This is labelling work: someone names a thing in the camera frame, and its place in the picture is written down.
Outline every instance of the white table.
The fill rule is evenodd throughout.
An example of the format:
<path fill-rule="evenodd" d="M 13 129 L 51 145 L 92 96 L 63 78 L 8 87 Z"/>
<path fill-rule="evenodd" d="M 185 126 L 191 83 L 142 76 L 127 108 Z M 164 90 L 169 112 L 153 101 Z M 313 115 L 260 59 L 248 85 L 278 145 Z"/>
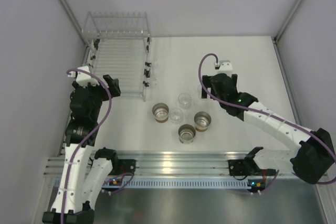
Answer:
<path fill-rule="evenodd" d="M 270 37 L 175 37 L 153 38 L 150 59 L 154 60 L 152 76 L 156 85 L 149 87 L 146 102 L 140 98 L 119 97 L 112 101 L 112 110 L 99 130 L 95 148 L 117 151 L 159 152 L 230 152 L 250 151 L 256 146 L 286 150 L 287 148 L 262 130 L 234 118 L 218 102 L 201 101 L 197 71 L 200 60 L 213 52 L 220 60 L 230 60 L 238 74 L 238 90 L 248 92 L 274 112 L 294 121 L 293 113 Z M 214 75 L 214 58 L 204 63 L 202 74 Z M 196 133 L 190 145 L 179 142 L 175 125 L 169 120 L 158 123 L 152 107 L 164 102 L 177 107 L 177 97 L 186 92 L 193 97 L 184 122 L 193 125 L 198 111 L 208 112 L 212 124 L 204 133 Z M 105 114 L 103 103 L 100 119 Z"/>

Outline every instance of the transparent plastic cup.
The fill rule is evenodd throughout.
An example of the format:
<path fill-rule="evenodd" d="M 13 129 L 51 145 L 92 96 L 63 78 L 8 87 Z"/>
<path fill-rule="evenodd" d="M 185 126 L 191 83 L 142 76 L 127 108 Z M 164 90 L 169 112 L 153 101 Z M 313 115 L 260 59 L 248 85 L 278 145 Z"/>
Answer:
<path fill-rule="evenodd" d="M 173 108 L 169 112 L 169 119 L 174 124 L 180 124 L 183 121 L 183 112 L 179 108 Z"/>
<path fill-rule="evenodd" d="M 181 109 L 187 110 L 191 106 L 191 96 L 187 93 L 182 93 L 178 96 L 178 103 Z"/>

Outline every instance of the metal cup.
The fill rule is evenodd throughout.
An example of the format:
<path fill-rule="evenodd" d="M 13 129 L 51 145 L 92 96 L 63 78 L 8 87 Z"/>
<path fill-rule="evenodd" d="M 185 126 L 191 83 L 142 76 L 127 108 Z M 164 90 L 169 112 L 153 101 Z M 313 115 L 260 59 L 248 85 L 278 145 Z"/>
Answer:
<path fill-rule="evenodd" d="M 211 116 L 206 112 L 198 112 L 194 116 L 195 127 L 197 131 L 204 132 L 211 124 Z"/>
<path fill-rule="evenodd" d="M 158 103 L 154 105 L 152 113 L 155 117 L 155 120 L 159 123 L 164 123 L 168 120 L 169 108 L 164 103 Z"/>
<path fill-rule="evenodd" d="M 178 130 L 178 137 L 182 144 L 191 144 L 194 141 L 195 135 L 195 128 L 190 124 L 184 124 Z"/>

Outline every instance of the dish rack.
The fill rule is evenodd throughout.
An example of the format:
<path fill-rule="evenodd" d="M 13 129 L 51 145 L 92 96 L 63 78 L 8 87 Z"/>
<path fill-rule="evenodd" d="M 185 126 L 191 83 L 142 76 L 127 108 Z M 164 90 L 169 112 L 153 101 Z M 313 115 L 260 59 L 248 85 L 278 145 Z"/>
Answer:
<path fill-rule="evenodd" d="M 150 85 L 150 30 L 146 12 L 89 12 L 82 33 L 90 52 L 88 64 L 99 78 L 119 79 L 122 96 L 141 97 Z"/>

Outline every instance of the stainless steel cup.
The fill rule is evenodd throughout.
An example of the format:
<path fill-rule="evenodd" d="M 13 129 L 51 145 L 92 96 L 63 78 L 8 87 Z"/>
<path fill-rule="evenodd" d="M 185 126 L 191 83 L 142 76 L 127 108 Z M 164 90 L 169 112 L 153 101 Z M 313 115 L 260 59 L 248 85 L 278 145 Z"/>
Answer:
<path fill-rule="evenodd" d="M 164 103 L 154 105 L 152 109 L 155 120 L 159 123 L 164 123 L 168 120 L 169 107 Z"/>
<path fill-rule="evenodd" d="M 195 127 L 197 131 L 204 132 L 211 124 L 211 116 L 206 112 L 198 112 L 194 116 Z"/>
<path fill-rule="evenodd" d="M 195 128 L 190 124 L 184 124 L 178 130 L 178 137 L 182 144 L 191 144 L 194 141 L 195 135 Z"/>

